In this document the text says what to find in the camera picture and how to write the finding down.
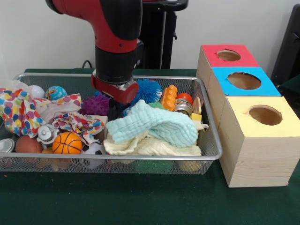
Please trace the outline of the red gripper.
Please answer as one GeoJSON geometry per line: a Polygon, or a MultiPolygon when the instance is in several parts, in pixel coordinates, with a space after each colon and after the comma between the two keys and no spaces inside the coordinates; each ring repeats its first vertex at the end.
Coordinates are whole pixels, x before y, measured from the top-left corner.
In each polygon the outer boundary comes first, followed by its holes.
{"type": "Polygon", "coordinates": [[[133,79],[125,84],[118,85],[103,82],[96,76],[92,75],[91,84],[93,88],[113,99],[109,101],[109,119],[122,118],[123,105],[127,105],[132,102],[139,90],[138,83],[133,79]]]}

